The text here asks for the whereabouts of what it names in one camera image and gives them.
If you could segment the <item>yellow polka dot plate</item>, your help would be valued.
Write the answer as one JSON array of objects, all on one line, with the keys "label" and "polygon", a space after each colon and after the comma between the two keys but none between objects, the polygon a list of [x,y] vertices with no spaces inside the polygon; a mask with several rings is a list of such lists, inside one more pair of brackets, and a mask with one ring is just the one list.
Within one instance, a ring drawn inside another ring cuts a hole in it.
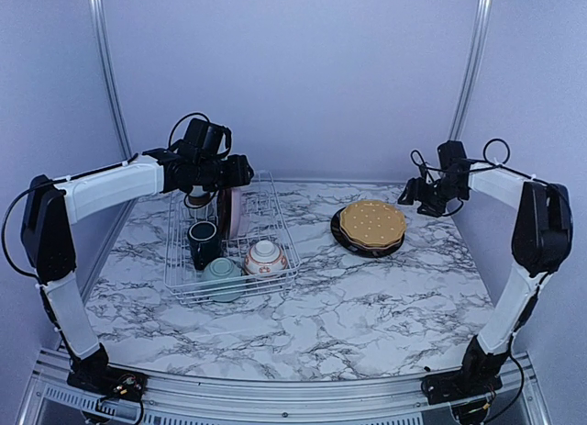
[{"label": "yellow polka dot plate", "polygon": [[381,200],[360,200],[343,208],[340,227],[353,239],[385,245],[405,235],[402,211]]}]

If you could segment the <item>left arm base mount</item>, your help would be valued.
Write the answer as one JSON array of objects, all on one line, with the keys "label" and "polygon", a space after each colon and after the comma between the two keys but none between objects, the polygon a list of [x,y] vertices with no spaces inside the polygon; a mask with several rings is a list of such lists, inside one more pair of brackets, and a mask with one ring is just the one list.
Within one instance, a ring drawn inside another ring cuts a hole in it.
[{"label": "left arm base mount", "polygon": [[70,372],[67,384],[99,394],[105,399],[123,399],[139,402],[142,399],[148,377],[140,372],[107,366]]}]

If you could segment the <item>red patterned white bowl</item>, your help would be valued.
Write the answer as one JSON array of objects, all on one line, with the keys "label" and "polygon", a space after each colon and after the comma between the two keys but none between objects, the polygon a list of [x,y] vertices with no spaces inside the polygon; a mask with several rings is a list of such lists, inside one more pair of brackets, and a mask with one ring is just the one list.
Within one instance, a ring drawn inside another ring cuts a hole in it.
[{"label": "red patterned white bowl", "polygon": [[284,271],[287,260],[278,244],[271,240],[260,240],[249,247],[243,265],[247,274],[260,274],[269,278]]}]

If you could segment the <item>dark brown plate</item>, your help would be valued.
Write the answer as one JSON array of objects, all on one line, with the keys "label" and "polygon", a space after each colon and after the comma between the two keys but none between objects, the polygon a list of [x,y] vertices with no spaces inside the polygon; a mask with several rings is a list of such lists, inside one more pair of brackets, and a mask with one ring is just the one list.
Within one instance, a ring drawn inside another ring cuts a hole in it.
[{"label": "dark brown plate", "polygon": [[218,193],[216,201],[217,228],[221,236],[227,238],[230,233],[232,214],[232,193],[231,189],[223,189]]}]

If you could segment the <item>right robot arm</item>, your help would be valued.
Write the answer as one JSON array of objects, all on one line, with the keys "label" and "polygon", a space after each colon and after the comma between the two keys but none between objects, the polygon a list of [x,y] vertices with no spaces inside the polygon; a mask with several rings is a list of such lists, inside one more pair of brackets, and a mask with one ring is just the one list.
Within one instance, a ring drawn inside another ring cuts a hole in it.
[{"label": "right robot arm", "polygon": [[494,198],[516,211],[511,240],[513,263],[504,290],[487,324],[471,340],[454,386],[472,396],[499,372],[511,341],[526,324],[548,278],[570,254],[573,221],[568,190],[528,174],[487,162],[456,162],[428,182],[421,174],[407,181],[398,202],[420,204],[418,213],[444,216],[453,199],[470,192]]}]

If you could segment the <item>pink plate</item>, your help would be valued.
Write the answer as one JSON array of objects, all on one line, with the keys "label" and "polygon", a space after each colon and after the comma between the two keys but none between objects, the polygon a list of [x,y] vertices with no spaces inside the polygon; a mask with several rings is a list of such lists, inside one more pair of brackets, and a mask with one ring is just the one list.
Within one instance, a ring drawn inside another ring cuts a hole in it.
[{"label": "pink plate", "polygon": [[238,236],[239,227],[242,219],[242,191],[235,187],[230,189],[230,212],[228,224],[228,237],[230,239]]}]

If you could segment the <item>black striped plate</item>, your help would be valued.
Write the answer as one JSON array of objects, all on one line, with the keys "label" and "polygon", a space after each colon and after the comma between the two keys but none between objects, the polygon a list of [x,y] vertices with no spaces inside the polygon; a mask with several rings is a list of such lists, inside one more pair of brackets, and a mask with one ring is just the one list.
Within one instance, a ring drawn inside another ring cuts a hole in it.
[{"label": "black striped plate", "polygon": [[404,244],[402,237],[395,244],[386,248],[367,248],[357,242],[351,241],[340,227],[340,214],[343,209],[340,208],[330,220],[330,232],[335,241],[347,251],[364,258],[382,258],[397,252]]}]

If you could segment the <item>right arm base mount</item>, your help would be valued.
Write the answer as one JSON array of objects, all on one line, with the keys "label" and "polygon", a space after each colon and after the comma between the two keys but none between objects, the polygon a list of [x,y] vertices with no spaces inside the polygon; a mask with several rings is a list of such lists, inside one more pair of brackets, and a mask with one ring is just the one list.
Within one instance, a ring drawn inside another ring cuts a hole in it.
[{"label": "right arm base mount", "polygon": [[489,394],[502,387],[502,379],[499,376],[490,376],[480,381],[467,381],[461,371],[428,374],[421,381],[421,391],[429,405]]}]

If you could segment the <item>maroon polka dot plate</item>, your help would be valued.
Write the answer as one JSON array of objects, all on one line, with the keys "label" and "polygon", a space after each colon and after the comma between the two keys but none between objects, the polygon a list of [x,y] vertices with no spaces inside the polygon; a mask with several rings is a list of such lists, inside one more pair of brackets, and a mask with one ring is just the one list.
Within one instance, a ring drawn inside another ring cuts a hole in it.
[{"label": "maroon polka dot plate", "polygon": [[385,245],[382,244],[373,244],[373,243],[367,243],[365,241],[359,241],[359,240],[353,240],[346,232],[344,229],[342,228],[338,228],[339,232],[342,235],[342,238],[349,242],[352,246],[355,246],[357,248],[360,248],[364,251],[368,251],[368,252],[383,252],[386,250],[389,250],[391,248],[399,248],[402,243],[404,242],[404,236],[402,236],[400,239],[398,239],[397,241],[394,242],[390,242],[387,243]]}]

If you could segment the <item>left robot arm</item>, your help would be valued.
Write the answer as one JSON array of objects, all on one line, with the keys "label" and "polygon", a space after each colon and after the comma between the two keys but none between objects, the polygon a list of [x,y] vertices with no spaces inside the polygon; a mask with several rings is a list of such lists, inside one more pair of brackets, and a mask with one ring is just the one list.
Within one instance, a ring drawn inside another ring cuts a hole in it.
[{"label": "left robot arm", "polygon": [[143,196],[189,193],[249,185],[253,168],[244,155],[191,161],[165,149],[145,151],[127,162],[49,179],[40,175],[25,193],[21,242],[34,269],[51,322],[72,360],[72,371],[93,391],[109,392],[116,373],[85,313],[76,279],[71,226],[104,209]]}]

